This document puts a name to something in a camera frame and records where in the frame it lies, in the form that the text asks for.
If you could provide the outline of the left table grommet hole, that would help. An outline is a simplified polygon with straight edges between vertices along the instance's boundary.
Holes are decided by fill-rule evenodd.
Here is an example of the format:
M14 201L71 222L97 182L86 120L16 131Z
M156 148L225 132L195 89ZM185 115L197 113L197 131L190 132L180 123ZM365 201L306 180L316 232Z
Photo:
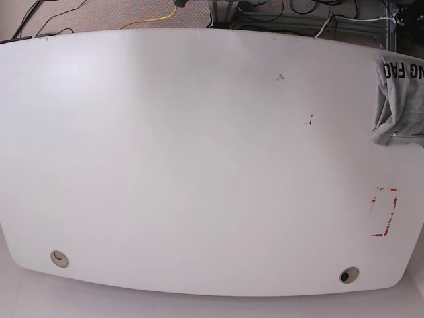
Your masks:
M68 260L68 257L64 254L64 253L62 253L62 252L60 252L60 251L58 251L58 250L54 250L54 251L52 251L51 253L50 253L50 258L51 258L51 261L56 265L56 266L58 266L58 267L60 267L60 268L66 268L66 267L68 267L69 266L69 260Z

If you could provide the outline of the table grommet hole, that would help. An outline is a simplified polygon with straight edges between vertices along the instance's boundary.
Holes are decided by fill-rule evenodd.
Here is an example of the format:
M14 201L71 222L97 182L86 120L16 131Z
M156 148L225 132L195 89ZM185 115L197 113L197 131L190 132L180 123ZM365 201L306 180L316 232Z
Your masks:
M60 268L66 268L66 267L68 267L69 266L69 260L68 260L68 257L64 254L64 253L62 253L62 252L60 252L60 251L58 251L58 250L54 250L54 251L52 251L51 253L50 253L50 258L51 258L51 261L56 265L56 266L58 266L58 267L60 267Z
M360 274L360 270L357 267L349 267L341 272L339 276L340 282L343 284L353 283Z

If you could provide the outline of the aluminium frame stand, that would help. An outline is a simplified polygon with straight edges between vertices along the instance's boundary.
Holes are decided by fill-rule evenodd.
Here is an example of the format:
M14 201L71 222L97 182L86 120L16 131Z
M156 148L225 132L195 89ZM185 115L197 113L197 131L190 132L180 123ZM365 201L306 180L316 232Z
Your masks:
M390 1L209 1L209 28L310 36L397 50Z

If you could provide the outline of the grey t-shirt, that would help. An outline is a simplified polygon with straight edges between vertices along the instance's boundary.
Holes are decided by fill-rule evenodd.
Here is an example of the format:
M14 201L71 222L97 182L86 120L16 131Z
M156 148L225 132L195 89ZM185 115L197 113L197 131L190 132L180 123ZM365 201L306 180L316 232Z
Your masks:
M375 65L373 143L423 146L423 62L382 56Z

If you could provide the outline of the red tape rectangle marking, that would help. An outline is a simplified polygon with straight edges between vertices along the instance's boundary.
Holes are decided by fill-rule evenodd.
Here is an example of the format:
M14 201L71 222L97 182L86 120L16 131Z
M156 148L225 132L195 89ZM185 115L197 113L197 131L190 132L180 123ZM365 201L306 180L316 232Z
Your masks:
M369 231L373 237L387 235L394 212L396 210L399 192L396 188L378 187L370 207Z

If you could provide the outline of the right table grommet hole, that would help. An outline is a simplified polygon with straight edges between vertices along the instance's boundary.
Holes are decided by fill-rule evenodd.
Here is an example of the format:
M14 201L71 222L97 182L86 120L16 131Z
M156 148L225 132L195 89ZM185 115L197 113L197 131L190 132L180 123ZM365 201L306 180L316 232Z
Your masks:
M341 272L339 276L340 282L343 284L353 283L360 274L360 270L357 267L349 267Z

